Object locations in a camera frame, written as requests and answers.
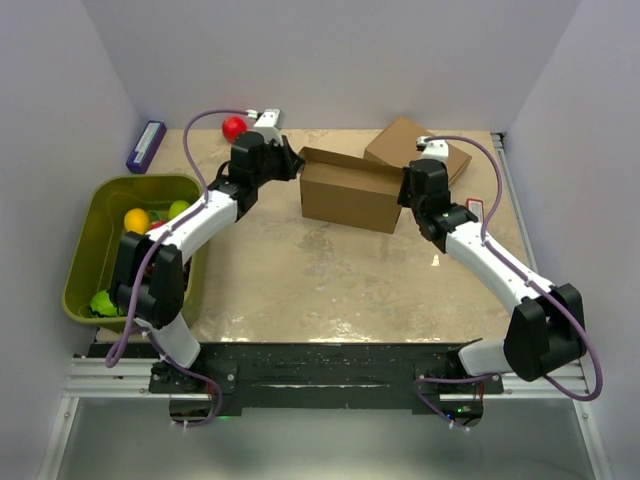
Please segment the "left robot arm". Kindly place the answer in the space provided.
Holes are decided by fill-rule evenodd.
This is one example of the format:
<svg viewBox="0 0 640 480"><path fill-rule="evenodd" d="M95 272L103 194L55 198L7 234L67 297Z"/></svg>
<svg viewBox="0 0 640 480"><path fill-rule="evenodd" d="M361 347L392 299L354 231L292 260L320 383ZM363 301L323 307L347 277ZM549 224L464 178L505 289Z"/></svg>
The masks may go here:
<svg viewBox="0 0 640 480"><path fill-rule="evenodd" d="M294 180L303 165L286 136L269 139L265 131L242 133L231 146L230 160L193 205L148 234L125 234L109 296L127 320L122 343L107 358L108 366L118 362L132 329L138 326L175 363L171 378L177 386L196 392L205 385L207 368L196 361L201 347L182 313L184 266L254 206L260 187L270 181Z"/></svg>

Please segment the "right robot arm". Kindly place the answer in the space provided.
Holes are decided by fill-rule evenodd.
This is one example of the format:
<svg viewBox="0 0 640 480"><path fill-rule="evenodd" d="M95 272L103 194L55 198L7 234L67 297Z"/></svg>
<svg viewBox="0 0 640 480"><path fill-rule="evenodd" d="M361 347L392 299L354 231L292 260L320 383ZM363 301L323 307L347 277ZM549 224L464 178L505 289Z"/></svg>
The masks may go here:
<svg viewBox="0 0 640 480"><path fill-rule="evenodd" d="M445 369L448 386L469 392L481 375L514 373L533 381L587 353L567 310L584 326L582 298L570 284L556 286L526 268L489 236L466 207L451 201L444 164L413 161L403 169L398 203L412 211L421 235L464 265L511 315L504 339L477 340L457 351Z"/></svg>

